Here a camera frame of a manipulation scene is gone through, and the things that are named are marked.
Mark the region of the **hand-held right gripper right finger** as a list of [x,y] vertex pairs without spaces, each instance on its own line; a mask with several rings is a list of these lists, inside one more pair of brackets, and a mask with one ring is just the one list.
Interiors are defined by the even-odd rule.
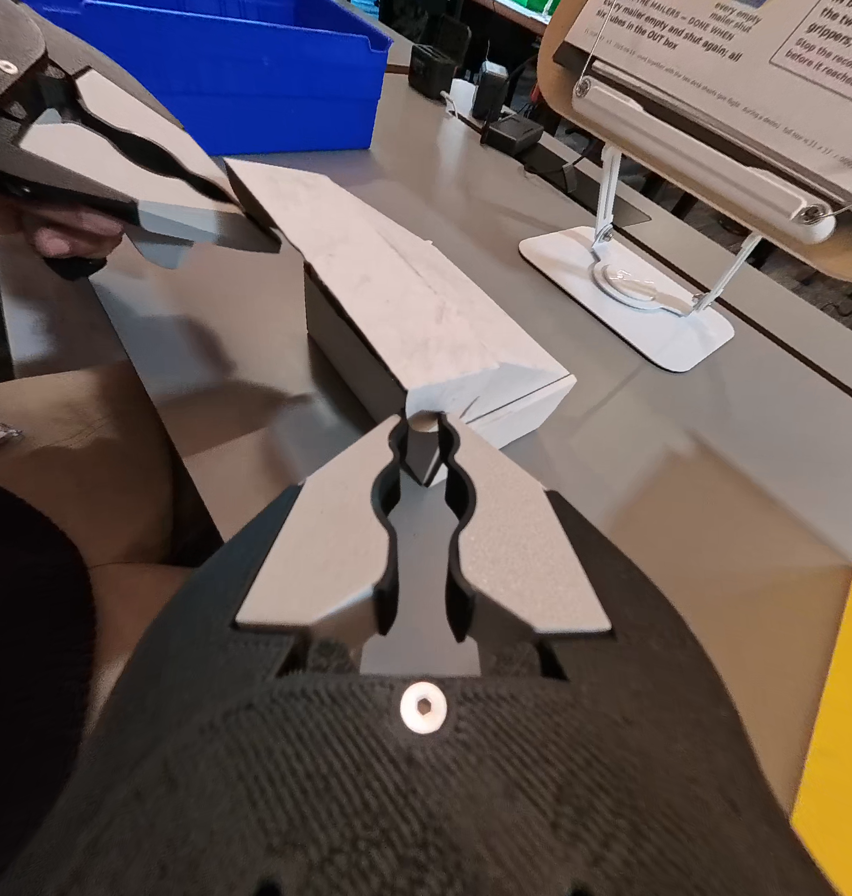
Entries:
[[438,418],[456,525],[445,615],[454,639],[540,643],[605,636],[612,624],[543,484],[452,414]]

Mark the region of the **blue plastic bin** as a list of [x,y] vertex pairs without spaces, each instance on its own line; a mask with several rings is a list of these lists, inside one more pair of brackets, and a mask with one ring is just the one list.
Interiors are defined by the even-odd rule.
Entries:
[[332,1],[32,1],[210,155],[369,147],[393,40]]

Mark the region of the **white cardboard mailer box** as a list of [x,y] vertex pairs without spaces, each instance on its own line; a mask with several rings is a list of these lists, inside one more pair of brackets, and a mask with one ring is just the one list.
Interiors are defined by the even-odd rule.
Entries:
[[327,175],[227,159],[304,262],[308,338],[379,424],[462,419],[495,447],[539,428],[576,377],[427,240]]

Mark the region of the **black battery charger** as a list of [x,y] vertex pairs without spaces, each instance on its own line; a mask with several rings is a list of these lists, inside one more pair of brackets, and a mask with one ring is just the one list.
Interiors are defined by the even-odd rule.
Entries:
[[483,124],[497,120],[507,95],[508,70],[486,60],[478,70],[475,86],[472,117]]

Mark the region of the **flat black box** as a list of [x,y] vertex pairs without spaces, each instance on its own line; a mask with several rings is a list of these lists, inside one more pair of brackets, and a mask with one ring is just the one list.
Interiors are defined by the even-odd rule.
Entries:
[[540,123],[513,113],[487,122],[481,131],[480,143],[515,158],[532,149],[543,134]]

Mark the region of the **person's left hand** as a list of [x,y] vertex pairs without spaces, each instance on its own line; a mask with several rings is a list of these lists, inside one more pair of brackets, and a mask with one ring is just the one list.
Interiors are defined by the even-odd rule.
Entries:
[[125,226],[82,206],[28,203],[0,195],[0,237],[22,236],[43,258],[105,259],[121,243]]

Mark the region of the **person's black sweater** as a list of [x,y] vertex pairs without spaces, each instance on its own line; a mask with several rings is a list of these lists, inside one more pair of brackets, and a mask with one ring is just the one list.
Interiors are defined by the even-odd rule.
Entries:
[[0,877],[72,772],[95,640],[79,550],[46,515],[0,487]]

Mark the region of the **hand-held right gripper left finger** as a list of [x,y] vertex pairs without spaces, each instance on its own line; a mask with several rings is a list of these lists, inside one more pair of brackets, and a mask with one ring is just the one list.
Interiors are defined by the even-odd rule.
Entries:
[[235,618],[250,631],[314,640],[386,635],[399,602],[397,535],[408,425],[385,420],[297,489]]

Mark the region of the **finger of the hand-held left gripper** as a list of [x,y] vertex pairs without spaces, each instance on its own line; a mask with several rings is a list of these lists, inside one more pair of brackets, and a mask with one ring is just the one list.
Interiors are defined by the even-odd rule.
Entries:
[[261,229],[234,202],[211,198],[183,179],[129,161],[109,140],[82,125],[39,119],[19,139],[19,147],[127,196],[136,208],[137,228],[151,242],[204,242],[245,252],[277,253],[282,248],[278,236]]
[[93,69],[75,77],[74,89],[81,123],[130,163],[218,203],[239,203],[228,177],[182,126]]

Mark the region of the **grey desk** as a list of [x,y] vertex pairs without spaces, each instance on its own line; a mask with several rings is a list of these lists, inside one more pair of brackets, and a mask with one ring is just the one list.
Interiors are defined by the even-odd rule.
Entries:
[[[265,157],[328,175],[449,260],[577,383],[507,454],[627,554],[719,669],[781,805],[796,798],[852,580],[852,398],[728,313],[684,375],[538,274],[521,241],[591,218],[387,76],[367,151]],[[124,241],[93,285],[0,238],[18,375],[129,358],[224,539],[372,422],[308,342],[303,261]]]

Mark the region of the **yellow plastic bin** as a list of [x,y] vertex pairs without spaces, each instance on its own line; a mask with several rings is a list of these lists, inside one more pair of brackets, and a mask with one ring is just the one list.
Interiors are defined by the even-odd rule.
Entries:
[[835,890],[852,895],[852,582],[791,824]]

